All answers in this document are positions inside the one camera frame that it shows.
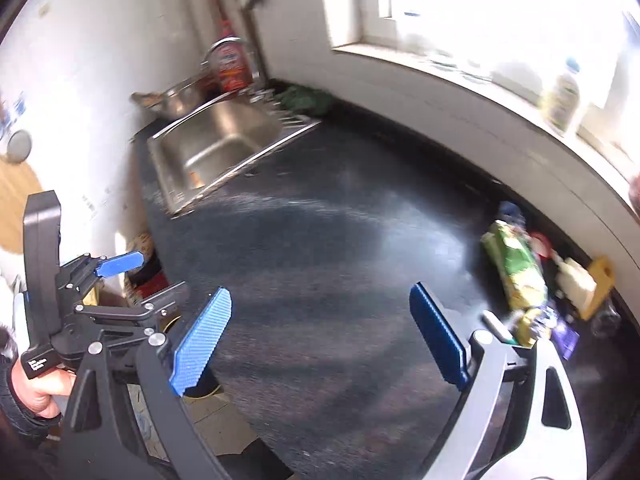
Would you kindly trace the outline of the person's left hand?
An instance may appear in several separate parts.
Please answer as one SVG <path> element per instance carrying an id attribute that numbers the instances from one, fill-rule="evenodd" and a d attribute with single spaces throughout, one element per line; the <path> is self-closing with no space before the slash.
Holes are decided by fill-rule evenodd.
<path id="1" fill-rule="evenodd" d="M 11 382 L 17 399 L 32 414 L 46 419 L 54 419 L 61 414 L 60 407 L 54 398 L 56 396 L 68 398 L 72 393 L 75 380 L 76 375 L 73 372 L 58 368 L 29 379 L 20 360 L 13 364 L 11 370 Z"/>

